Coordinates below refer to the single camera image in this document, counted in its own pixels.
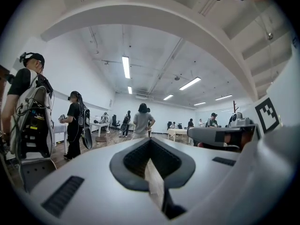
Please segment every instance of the ceiling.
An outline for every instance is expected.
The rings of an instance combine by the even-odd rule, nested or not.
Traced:
[[[64,0],[67,8],[86,0]],[[254,3],[238,0],[174,0],[205,16],[221,28],[241,53],[262,97],[291,56],[289,28],[280,9],[271,2]],[[169,33],[150,28],[111,24],[82,28],[82,37],[99,69],[117,92],[133,92],[162,101],[193,106],[228,94],[246,97],[237,78],[214,54]],[[267,34],[272,33],[272,40]],[[131,79],[126,79],[121,57],[130,62]],[[201,81],[190,88],[179,88],[196,76]]]

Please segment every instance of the floor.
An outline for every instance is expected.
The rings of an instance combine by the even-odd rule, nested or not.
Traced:
[[[95,138],[98,135],[97,132],[92,133],[93,139],[93,148],[92,149],[100,149],[105,146],[105,142],[100,142],[98,145],[95,142]],[[160,137],[160,138],[167,138],[166,134],[151,134],[152,137]],[[127,138],[119,137],[119,131],[110,129],[110,133],[108,135],[108,142],[107,146],[111,146],[117,143],[121,143],[124,141],[130,140],[132,137],[132,132],[128,133]],[[182,137],[179,135],[176,137],[176,141],[187,144],[188,145],[188,138],[187,136]],[[85,153],[88,149],[83,145],[82,140],[80,139],[80,150],[81,153]],[[64,144],[58,144],[55,149],[52,151],[51,159],[55,163],[57,169],[62,167],[68,161],[64,159]],[[8,164],[7,169],[11,175],[12,181],[14,185],[18,188],[22,188],[22,181],[19,176],[17,165]],[[159,175],[158,171],[156,170],[154,164],[152,163],[151,159],[147,164],[145,170],[145,179],[149,182],[149,190],[150,190],[150,197],[152,198],[153,202],[161,208],[163,197],[164,197],[164,181]]]

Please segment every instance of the person in gray shirt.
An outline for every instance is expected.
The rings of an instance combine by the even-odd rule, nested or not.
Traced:
[[[135,129],[132,139],[148,137],[148,130],[153,126],[155,120],[152,115],[147,112],[147,105],[145,103],[140,105],[138,112],[133,118],[133,123],[135,124]]]

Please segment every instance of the white arch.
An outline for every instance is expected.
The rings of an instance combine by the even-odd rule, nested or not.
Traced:
[[[183,38],[218,59],[239,80],[250,98],[257,100],[250,70],[224,31],[173,0],[88,0],[67,11],[41,37],[49,41],[71,30],[101,24],[138,25]]]

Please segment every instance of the baseball cap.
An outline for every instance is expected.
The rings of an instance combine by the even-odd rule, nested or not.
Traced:
[[[44,57],[41,55],[41,54],[39,54],[39,53],[34,53],[34,54],[32,54],[28,59],[36,59],[36,60],[38,60],[38,61],[41,61],[41,63],[43,64],[43,66],[44,66],[44,64],[45,64],[45,59],[44,59]]]

